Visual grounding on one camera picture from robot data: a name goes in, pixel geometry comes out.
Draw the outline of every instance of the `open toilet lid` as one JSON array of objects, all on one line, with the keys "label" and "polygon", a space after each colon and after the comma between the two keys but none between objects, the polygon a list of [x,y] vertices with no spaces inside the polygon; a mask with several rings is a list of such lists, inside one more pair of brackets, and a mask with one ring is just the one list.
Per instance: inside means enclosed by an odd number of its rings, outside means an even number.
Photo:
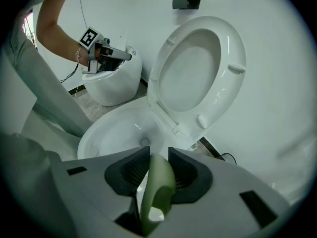
[{"label": "open toilet lid", "polygon": [[222,19],[198,17],[163,44],[150,74],[148,100],[177,137],[202,137],[233,103],[245,70],[237,31]]}]

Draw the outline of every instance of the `pants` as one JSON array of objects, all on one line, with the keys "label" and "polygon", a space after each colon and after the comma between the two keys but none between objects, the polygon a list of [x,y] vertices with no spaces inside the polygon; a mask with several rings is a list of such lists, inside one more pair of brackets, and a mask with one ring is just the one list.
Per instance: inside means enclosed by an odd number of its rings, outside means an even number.
[{"label": "pants", "polygon": [[26,38],[22,30],[23,20],[21,17],[14,23],[4,50],[21,79],[37,97],[33,111],[66,132],[82,137],[92,122]]}]

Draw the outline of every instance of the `person's hand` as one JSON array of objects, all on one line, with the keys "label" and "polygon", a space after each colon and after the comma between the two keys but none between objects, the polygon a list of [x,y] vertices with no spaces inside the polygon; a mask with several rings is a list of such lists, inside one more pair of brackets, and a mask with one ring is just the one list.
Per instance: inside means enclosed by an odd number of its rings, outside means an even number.
[{"label": "person's hand", "polygon": [[[100,48],[95,49],[95,58],[98,59],[99,54],[100,54]],[[84,47],[81,47],[81,49],[79,51],[79,63],[84,65],[84,66],[88,66],[88,53],[87,53],[87,49]]]}]

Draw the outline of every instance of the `toilet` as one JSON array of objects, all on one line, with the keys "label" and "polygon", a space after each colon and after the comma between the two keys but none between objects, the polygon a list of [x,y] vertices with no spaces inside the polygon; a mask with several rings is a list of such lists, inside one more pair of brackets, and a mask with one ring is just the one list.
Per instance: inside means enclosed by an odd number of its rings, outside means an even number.
[{"label": "toilet", "polygon": [[126,52],[132,55],[132,59],[124,61],[117,70],[82,76],[88,93],[103,106],[119,105],[131,100],[137,93],[142,59],[132,47],[127,46]]},{"label": "toilet", "polygon": [[188,149],[234,102],[246,72],[238,32],[216,17],[179,26],[164,42],[146,97],[101,117],[84,134],[78,158],[150,145],[168,158],[168,147]]}]

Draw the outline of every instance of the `white wall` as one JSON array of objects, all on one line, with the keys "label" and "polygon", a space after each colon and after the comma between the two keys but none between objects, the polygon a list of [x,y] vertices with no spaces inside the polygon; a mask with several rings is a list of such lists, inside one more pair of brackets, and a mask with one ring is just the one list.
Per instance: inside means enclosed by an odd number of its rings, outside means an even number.
[{"label": "white wall", "polygon": [[163,42],[187,20],[210,15],[235,27],[247,53],[245,81],[206,138],[290,201],[301,196],[315,164],[317,61],[287,0],[201,0],[189,11],[172,10],[172,0],[136,0],[134,11],[128,42],[142,54],[145,80]]},{"label": "white wall", "polygon": [[[127,30],[132,11],[133,0],[81,0],[87,27],[91,26],[110,38],[115,48],[125,46]],[[33,21],[36,26],[41,5],[33,8]],[[86,26],[80,7],[80,0],[67,0],[61,10],[58,24],[74,40],[78,41],[84,34]],[[68,61],[45,49],[38,41],[38,49],[59,80],[64,79],[76,67],[75,62]],[[69,91],[82,85],[82,71],[66,80],[63,85]]]}]

